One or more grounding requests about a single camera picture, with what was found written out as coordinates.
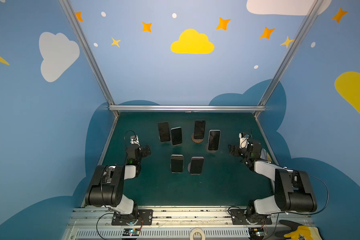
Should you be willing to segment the black phone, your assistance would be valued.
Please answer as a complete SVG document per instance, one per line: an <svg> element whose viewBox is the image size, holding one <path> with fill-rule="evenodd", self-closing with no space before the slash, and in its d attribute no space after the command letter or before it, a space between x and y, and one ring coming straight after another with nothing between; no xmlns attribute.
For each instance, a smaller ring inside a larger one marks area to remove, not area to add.
<svg viewBox="0 0 360 240"><path fill-rule="evenodd" d="M168 122L158 123L158 130L159 130L159 138L162 143L171 141L171 135L170 135L170 129L169 129Z"/></svg>
<svg viewBox="0 0 360 240"><path fill-rule="evenodd" d="M194 125L194 139L195 140L203 140L205 136L205 120L196 120Z"/></svg>

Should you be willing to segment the light blue phone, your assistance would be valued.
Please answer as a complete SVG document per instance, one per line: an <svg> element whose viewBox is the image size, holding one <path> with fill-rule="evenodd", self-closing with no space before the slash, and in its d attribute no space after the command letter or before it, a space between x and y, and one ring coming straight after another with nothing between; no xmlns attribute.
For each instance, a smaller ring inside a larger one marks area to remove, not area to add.
<svg viewBox="0 0 360 240"><path fill-rule="evenodd" d="M171 172L182 173L184 169L184 156L171 155Z"/></svg>

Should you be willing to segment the purple phone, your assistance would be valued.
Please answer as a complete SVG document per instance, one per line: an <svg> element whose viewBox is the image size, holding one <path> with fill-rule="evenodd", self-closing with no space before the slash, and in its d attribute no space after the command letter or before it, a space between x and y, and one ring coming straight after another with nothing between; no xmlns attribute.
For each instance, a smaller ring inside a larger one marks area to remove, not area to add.
<svg viewBox="0 0 360 240"><path fill-rule="evenodd" d="M204 157L192 157L191 163L191 175L200 175L203 170Z"/></svg>

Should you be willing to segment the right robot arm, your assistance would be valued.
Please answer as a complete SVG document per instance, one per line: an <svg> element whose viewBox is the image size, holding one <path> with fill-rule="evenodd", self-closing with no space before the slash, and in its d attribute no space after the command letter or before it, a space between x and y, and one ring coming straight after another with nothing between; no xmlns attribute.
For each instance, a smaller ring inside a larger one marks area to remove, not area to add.
<svg viewBox="0 0 360 240"><path fill-rule="evenodd" d="M229 154L241 157L250 171L267 177L274 184L273 195L249 201L244 212L249 224L262 222L272 214L292 212L313 214L318 203L308 173L283 168L262 158L259 142L245 140L242 145L228 145Z"/></svg>

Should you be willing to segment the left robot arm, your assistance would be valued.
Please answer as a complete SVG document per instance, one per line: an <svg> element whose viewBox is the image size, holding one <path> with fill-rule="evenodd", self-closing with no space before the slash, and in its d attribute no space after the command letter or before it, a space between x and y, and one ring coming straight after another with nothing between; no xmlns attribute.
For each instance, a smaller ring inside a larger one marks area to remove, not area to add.
<svg viewBox="0 0 360 240"><path fill-rule="evenodd" d="M85 195L85 203L94 207L106 207L113 212L113 225L133 226L144 223L134 200L124 195L126 180L137 178L141 172L142 158L151 154L149 145L131 144L126 149L124 165L97 166Z"/></svg>

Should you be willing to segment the silver phone back right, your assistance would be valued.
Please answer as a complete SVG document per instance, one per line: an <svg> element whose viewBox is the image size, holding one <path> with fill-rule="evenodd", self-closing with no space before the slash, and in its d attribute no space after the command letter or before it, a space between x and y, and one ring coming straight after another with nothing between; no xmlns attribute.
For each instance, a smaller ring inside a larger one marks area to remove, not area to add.
<svg viewBox="0 0 360 240"><path fill-rule="evenodd" d="M210 130L208 139L208 151L217 151L220 145L220 130Z"/></svg>

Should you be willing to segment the blue-edged phone back row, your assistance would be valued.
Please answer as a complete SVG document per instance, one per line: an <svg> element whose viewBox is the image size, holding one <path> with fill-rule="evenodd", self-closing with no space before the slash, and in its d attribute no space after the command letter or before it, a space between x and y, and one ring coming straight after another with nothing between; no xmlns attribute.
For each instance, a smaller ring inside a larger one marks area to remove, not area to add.
<svg viewBox="0 0 360 240"><path fill-rule="evenodd" d="M182 128L176 127L171 129L172 144L180 145L183 142Z"/></svg>

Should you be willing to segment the wooden round phone stand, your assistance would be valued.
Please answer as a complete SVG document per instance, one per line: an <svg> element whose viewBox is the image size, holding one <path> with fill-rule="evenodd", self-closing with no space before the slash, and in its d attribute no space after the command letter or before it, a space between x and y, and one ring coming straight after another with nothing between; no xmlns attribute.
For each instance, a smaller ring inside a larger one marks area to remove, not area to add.
<svg viewBox="0 0 360 240"><path fill-rule="evenodd" d="M202 143L204 140L204 139L195 139L194 134L192 134L191 139L194 143L197 143L197 144Z"/></svg>

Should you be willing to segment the black phone on wooden stand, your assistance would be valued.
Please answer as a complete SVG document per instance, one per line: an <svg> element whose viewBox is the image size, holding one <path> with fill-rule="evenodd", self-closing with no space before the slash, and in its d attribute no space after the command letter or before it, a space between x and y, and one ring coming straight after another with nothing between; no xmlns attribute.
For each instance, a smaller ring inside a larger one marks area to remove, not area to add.
<svg viewBox="0 0 360 240"><path fill-rule="evenodd" d="M203 140L205 136L205 120L196 120L194 125L194 139L195 140Z"/></svg>

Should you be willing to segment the left controller board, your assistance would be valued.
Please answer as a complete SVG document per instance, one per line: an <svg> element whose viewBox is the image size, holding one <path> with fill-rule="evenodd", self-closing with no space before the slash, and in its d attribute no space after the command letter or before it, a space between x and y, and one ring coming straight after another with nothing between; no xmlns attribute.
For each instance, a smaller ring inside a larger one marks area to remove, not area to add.
<svg viewBox="0 0 360 240"><path fill-rule="evenodd" d="M123 237L138 237L141 233L141 229L123 229Z"/></svg>

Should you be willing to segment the controller board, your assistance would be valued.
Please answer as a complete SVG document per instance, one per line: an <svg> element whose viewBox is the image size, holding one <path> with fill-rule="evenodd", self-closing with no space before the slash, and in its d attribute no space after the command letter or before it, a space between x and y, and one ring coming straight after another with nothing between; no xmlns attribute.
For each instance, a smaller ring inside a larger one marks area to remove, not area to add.
<svg viewBox="0 0 360 240"><path fill-rule="evenodd" d="M263 229L249 228L248 232L250 235L250 240L263 240L266 236L266 233Z"/></svg>
<svg viewBox="0 0 360 240"><path fill-rule="evenodd" d="M141 229L123 229L123 237L138 237L141 233Z"/></svg>

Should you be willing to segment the right controller board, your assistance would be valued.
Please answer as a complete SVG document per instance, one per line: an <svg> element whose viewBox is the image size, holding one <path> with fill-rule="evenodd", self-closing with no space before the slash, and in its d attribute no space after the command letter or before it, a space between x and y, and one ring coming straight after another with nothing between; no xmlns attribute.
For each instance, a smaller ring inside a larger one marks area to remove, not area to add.
<svg viewBox="0 0 360 240"><path fill-rule="evenodd" d="M248 232L250 235L250 240L263 240L266 236L266 233L263 229L249 228Z"/></svg>

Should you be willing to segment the white tape roll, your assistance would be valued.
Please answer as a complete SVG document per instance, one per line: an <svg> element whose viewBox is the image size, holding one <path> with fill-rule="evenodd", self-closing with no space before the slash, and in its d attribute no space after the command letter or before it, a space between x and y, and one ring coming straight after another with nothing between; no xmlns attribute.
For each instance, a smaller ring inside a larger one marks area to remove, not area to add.
<svg viewBox="0 0 360 240"><path fill-rule="evenodd" d="M190 240L205 240L206 234L202 229L194 228L191 230L189 238Z"/></svg>

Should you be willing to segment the yellow black object bottom right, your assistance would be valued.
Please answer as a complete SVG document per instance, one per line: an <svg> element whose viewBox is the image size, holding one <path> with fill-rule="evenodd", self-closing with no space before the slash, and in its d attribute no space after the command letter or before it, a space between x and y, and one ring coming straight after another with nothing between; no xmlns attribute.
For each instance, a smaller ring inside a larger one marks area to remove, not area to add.
<svg viewBox="0 0 360 240"><path fill-rule="evenodd" d="M291 228L288 231L275 232L275 236L282 240L322 240L319 229L301 225L288 220L280 220L280 224Z"/></svg>

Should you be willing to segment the horizontal aluminium frame bar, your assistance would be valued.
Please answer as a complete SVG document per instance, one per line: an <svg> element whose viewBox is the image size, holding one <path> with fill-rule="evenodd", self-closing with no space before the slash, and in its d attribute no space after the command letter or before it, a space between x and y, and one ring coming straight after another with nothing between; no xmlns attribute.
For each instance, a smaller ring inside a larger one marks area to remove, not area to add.
<svg viewBox="0 0 360 240"><path fill-rule="evenodd" d="M264 106L148 106L148 105L109 105L111 111L234 111L234 112L263 112Z"/></svg>

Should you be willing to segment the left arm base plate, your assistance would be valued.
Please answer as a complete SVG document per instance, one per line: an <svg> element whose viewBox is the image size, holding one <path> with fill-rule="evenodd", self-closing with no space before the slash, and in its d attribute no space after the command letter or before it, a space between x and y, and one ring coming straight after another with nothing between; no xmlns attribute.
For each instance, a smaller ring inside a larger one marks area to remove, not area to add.
<svg viewBox="0 0 360 240"><path fill-rule="evenodd" d="M129 215L114 213L111 222L112 226L151 226L153 221L152 209L138 209Z"/></svg>

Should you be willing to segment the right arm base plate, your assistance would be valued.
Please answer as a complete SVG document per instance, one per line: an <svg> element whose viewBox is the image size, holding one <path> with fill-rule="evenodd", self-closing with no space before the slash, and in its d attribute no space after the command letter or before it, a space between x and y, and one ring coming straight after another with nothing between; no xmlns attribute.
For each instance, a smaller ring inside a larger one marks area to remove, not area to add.
<svg viewBox="0 0 360 240"><path fill-rule="evenodd" d="M271 225L273 222L268 215L246 216L246 210L233 208L228 209L233 225Z"/></svg>

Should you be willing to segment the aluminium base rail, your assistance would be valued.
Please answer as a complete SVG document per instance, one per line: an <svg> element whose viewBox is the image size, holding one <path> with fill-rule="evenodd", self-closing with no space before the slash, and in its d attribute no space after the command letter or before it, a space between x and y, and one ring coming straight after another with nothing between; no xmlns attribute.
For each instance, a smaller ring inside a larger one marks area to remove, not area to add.
<svg viewBox="0 0 360 240"><path fill-rule="evenodd" d="M151 226L112 226L113 213L107 208L85 207L73 210L63 234L64 240L189 240L192 229L200 228L206 240L249 240L249 228L263 229L265 240L275 239L275 232L288 230L280 220L314 226L309 216L272 214L271 225L233 225L229 206L140 206L152 209ZM138 237L123 237L123 229L141 229Z"/></svg>

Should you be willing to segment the left aluminium frame post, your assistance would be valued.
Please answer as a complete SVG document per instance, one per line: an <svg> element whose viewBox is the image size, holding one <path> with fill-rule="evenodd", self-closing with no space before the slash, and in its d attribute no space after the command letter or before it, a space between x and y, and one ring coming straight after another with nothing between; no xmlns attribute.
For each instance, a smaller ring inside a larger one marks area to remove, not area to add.
<svg viewBox="0 0 360 240"><path fill-rule="evenodd" d="M95 56L91 50L91 47L89 45L89 42L85 36L85 33L81 27L80 21L78 20L76 13L74 11L74 8L72 6L71 1L68 0L59 0L59 3L80 43L80 46L89 62L89 65L98 81L98 84L109 104L109 107L111 105L115 104L115 101L112 97L112 94L110 92L110 89L104 79L104 76L100 70L100 67L95 59Z"/></svg>

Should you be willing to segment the aluminium frame post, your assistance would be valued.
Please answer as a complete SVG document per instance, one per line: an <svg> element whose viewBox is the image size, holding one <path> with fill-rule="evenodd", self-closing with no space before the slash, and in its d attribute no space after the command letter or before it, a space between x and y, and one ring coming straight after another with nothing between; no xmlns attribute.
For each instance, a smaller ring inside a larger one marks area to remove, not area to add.
<svg viewBox="0 0 360 240"><path fill-rule="evenodd" d="M304 38L306 37L306 35L309 32L310 28L312 27L313 23L315 22L317 16L319 15L319 10L320 10L320 7L323 5L323 3L324 3L323 0L313 1L311 8L309 9L306 17L304 18L301 26L299 27L299 29L295 35L294 41L288 47L288 50L280 64L280 66L278 67L274 77L270 81L262 98L260 99L260 101L258 103L258 110L254 111L254 117L256 119L260 116L261 112L266 110L266 104L267 104L268 100L270 99L272 93L276 89L282 76L284 75L289 64L291 63L295 53L299 49L301 43L303 42Z"/></svg>
<svg viewBox="0 0 360 240"><path fill-rule="evenodd" d="M112 97L112 94L110 92L110 89L104 79L104 76L100 70L100 67L95 59L95 56L91 50L91 47L89 45L89 42L85 36L85 33L81 27L80 21L78 20L76 13L74 11L74 8L72 6L71 1L68 0L59 0L59 3L80 43L80 46L89 62L89 65L98 81L98 84L109 104L109 107L111 105L115 104L115 101Z"/></svg>

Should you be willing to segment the right aluminium frame post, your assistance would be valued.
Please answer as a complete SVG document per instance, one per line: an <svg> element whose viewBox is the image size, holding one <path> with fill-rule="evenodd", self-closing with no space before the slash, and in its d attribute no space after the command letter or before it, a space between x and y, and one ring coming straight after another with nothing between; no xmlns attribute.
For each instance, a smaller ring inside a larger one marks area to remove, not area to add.
<svg viewBox="0 0 360 240"><path fill-rule="evenodd" d="M323 3L324 3L323 0L313 1L311 8L309 9L306 17L304 18L301 26L299 27L299 29L295 35L294 41L288 47L288 50L280 64L280 66L278 67L274 77L270 81L262 98L260 99L260 101L258 103L258 110L254 111L254 117L256 119L260 116L261 112L266 110L266 104L267 104L268 100L270 99L272 93L276 89L282 76L284 75L289 64L291 63L295 53L299 49L301 43L303 42L304 38L306 37L306 35L309 32L310 28L312 27L313 23L315 22L317 16L319 15L319 10L320 10L320 7L323 5Z"/></svg>

